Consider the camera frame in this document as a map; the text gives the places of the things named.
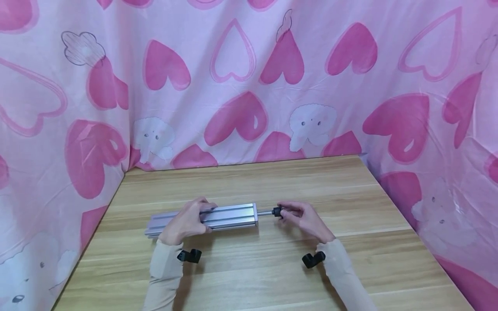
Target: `wood grain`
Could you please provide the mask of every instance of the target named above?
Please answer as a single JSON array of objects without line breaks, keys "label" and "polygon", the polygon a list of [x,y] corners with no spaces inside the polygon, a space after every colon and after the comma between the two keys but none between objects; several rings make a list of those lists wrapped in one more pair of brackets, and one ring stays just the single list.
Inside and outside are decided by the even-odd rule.
[{"label": "wood grain", "polygon": [[[151,214],[206,196],[220,206],[312,203],[347,249],[379,310],[472,310],[356,156],[174,171],[128,172],[56,311],[140,310],[154,249]],[[343,310],[321,266],[301,257],[316,242],[263,216],[259,228],[192,237],[175,310]]]}]

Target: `beige sleeve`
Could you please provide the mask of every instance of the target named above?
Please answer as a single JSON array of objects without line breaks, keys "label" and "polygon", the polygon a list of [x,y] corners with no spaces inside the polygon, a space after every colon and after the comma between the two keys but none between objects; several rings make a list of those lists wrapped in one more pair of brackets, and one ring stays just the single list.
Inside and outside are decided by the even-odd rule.
[{"label": "beige sleeve", "polygon": [[183,276],[183,262],[176,256],[183,243],[169,246],[157,241],[150,261],[150,279],[143,311],[169,311]]},{"label": "beige sleeve", "polygon": [[325,272],[349,311],[375,311],[377,308],[353,270],[342,243],[335,239],[318,244],[317,252],[325,254]]}]

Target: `black plastic clip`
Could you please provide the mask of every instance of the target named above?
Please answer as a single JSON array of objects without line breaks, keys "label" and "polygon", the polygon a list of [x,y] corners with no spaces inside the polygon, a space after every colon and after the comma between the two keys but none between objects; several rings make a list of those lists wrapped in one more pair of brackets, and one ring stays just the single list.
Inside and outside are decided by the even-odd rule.
[{"label": "black plastic clip", "polygon": [[199,260],[201,259],[202,252],[198,249],[192,248],[192,250],[187,252],[186,250],[182,250],[176,258],[180,261],[188,261],[191,263],[199,263]]},{"label": "black plastic clip", "polygon": [[275,217],[282,217],[282,215],[280,214],[280,212],[282,211],[282,207],[281,206],[278,206],[278,207],[274,207],[273,210],[271,211],[271,213],[275,216]]},{"label": "black plastic clip", "polygon": [[316,253],[315,256],[312,256],[310,253],[303,256],[303,263],[308,269],[313,268],[324,260],[325,254],[322,251]]}]

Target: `black bracket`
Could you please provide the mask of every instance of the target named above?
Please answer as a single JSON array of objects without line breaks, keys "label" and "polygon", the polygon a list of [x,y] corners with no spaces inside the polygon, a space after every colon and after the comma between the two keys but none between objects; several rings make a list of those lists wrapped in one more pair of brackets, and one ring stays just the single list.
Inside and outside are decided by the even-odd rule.
[{"label": "black bracket", "polygon": [[324,260],[325,254],[322,251],[316,253],[315,256],[312,256],[310,253],[303,256],[303,263],[308,269],[313,268]]},{"label": "black bracket", "polygon": [[192,250],[187,252],[186,250],[182,250],[176,258],[180,261],[188,261],[191,263],[199,263],[199,260],[201,259],[202,252],[198,249],[192,248]]}]

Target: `hand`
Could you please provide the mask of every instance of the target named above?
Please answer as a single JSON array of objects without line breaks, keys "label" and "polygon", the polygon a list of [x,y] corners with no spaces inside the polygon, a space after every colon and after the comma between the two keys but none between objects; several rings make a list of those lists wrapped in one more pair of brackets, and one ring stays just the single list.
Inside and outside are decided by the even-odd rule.
[{"label": "hand", "polygon": [[200,212],[218,207],[205,197],[187,202],[182,210],[166,225],[158,239],[166,245],[180,245],[184,238],[211,232],[211,228],[201,223]]},{"label": "hand", "polygon": [[281,221],[291,223],[304,232],[313,235],[320,243],[328,243],[335,240],[335,236],[325,225],[315,209],[309,203],[304,202],[279,202],[282,207]]}]

